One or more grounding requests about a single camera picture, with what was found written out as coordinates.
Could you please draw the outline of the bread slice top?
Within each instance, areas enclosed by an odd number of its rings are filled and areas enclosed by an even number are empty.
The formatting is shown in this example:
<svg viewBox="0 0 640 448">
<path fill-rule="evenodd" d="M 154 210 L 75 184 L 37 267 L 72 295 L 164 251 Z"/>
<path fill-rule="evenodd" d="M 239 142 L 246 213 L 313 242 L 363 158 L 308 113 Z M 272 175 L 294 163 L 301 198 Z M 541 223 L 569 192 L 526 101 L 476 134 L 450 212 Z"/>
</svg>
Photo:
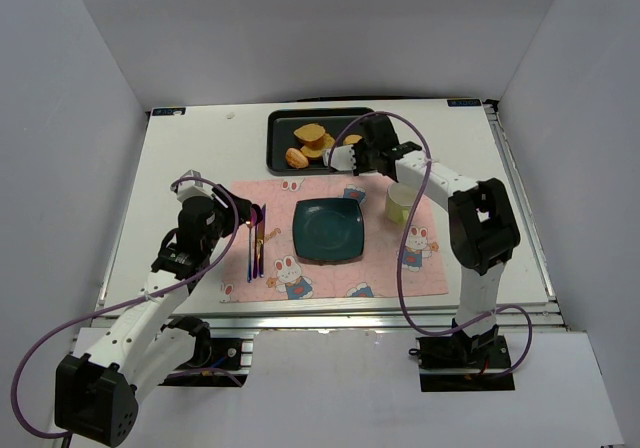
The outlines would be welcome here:
<svg viewBox="0 0 640 448">
<path fill-rule="evenodd" d="M 309 123 L 297 128 L 294 137 L 304 146 L 316 146 L 322 139 L 326 129 L 318 123 Z"/>
</svg>

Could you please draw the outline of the metal food tongs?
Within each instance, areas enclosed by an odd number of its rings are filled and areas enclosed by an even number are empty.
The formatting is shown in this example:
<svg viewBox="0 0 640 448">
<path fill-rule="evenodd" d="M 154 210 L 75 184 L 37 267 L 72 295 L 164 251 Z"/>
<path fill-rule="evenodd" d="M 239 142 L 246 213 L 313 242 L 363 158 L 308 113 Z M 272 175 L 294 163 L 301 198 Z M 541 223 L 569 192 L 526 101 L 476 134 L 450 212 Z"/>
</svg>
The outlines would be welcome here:
<svg viewBox="0 0 640 448">
<path fill-rule="evenodd" d="M 335 168 L 335 167 L 331 164 L 331 162 L 330 162 L 330 160 L 329 160 L 328 158 L 324 160 L 324 165 L 325 165 L 325 167 L 327 168 L 327 170 L 328 170 L 328 172 L 329 172 L 329 173 L 338 173 L 338 172 L 339 172 L 339 169 Z"/>
</svg>

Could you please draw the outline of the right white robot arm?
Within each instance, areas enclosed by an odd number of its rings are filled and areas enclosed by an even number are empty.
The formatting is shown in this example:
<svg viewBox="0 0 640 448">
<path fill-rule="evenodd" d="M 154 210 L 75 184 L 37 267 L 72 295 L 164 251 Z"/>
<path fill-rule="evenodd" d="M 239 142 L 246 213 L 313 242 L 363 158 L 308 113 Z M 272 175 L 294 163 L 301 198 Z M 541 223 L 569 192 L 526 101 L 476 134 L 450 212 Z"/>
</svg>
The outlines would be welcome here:
<svg viewBox="0 0 640 448">
<path fill-rule="evenodd" d="M 426 138 L 406 118 L 385 111 L 362 115 L 347 125 L 344 138 L 360 125 L 363 139 L 347 147 L 346 169 L 358 176 L 377 172 L 416 192 L 414 216 L 423 198 L 448 213 L 449 241 L 461 267 L 459 305 L 452 327 L 428 331 L 411 319 L 403 294 L 402 269 L 396 269 L 401 311 L 418 333 L 443 337 L 459 332 L 470 339 L 495 328 L 500 278 L 521 235 L 505 184 L 497 178 L 476 180 L 433 159 Z"/>
</svg>

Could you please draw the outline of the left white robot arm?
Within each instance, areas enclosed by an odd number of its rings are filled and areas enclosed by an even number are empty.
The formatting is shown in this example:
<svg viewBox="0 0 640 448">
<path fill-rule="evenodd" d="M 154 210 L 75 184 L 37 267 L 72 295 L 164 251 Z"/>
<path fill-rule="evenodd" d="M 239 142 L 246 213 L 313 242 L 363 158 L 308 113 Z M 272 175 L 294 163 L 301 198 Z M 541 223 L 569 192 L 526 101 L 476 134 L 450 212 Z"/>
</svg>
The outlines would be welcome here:
<svg viewBox="0 0 640 448">
<path fill-rule="evenodd" d="M 176 228 L 162 240 L 141 301 L 127 307 L 107 333 L 55 374 L 57 427 L 108 447 L 131 432 L 149 393 L 179 366 L 203 366 L 212 351 L 209 326 L 173 312 L 212 267 L 217 243 L 254 221 L 256 207 L 223 188 L 183 195 Z"/>
</svg>

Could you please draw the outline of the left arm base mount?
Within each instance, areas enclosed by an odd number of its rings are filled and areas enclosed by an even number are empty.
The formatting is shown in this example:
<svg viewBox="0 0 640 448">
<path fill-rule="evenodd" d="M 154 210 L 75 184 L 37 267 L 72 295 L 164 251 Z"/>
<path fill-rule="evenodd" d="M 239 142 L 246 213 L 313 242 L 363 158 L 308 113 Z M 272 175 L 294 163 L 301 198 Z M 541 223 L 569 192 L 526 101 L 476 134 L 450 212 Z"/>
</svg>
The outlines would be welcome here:
<svg viewBox="0 0 640 448">
<path fill-rule="evenodd" d="M 240 388 L 247 379 L 243 370 L 244 339 L 214 337 L 210 325 L 194 316 L 179 316 L 163 324 L 152 345 L 168 338 L 167 347 L 174 348 L 178 336 L 193 341 L 190 356 L 179 358 L 180 364 L 165 378 L 167 387 L 233 387 Z"/>
</svg>

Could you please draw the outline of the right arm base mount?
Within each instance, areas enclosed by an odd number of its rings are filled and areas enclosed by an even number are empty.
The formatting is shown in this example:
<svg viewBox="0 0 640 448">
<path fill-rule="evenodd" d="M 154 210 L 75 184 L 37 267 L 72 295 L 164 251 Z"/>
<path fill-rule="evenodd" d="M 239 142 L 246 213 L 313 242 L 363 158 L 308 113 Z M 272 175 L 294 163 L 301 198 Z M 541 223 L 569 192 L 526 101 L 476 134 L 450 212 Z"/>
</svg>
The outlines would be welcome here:
<svg viewBox="0 0 640 448">
<path fill-rule="evenodd" d="M 420 337 L 408 350 L 417 362 L 423 393 L 472 393 L 514 391 L 511 357 L 504 336 L 467 356 L 452 336 Z"/>
</svg>

